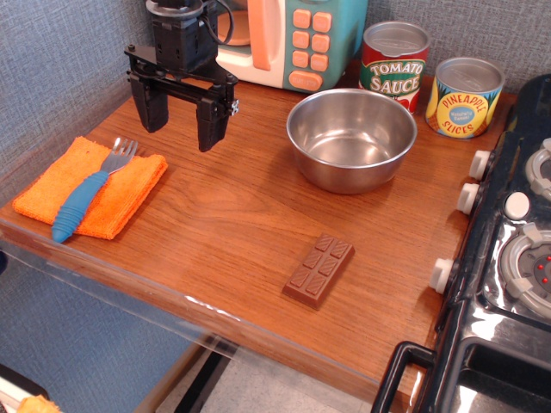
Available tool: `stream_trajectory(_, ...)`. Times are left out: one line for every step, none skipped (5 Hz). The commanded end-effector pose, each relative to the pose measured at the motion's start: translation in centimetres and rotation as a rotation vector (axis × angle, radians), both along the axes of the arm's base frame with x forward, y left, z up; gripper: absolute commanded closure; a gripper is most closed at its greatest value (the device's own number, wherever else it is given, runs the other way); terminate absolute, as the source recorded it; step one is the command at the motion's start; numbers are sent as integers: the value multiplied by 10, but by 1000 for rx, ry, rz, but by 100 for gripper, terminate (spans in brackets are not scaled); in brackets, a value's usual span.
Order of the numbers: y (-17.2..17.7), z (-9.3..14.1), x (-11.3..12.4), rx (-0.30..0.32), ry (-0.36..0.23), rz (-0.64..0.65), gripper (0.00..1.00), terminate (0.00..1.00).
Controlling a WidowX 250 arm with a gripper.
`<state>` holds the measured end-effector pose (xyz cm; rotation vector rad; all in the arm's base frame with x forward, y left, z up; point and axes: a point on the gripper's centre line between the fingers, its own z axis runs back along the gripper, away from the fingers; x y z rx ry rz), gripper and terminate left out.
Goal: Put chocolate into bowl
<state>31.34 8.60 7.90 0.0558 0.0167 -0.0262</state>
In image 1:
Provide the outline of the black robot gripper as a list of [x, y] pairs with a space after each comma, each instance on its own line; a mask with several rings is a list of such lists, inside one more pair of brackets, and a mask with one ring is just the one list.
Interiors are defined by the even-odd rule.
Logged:
[[153, 46], [130, 44], [127, 73], [142, 126], [154, 133], [169, 120], [168, 97], [197, 105], [199, 150], [210, 151], [238, 112], [238, 79], [217, 62], [220, 46], [233, 36], [235, 22], [224, 1], [147, 1]]

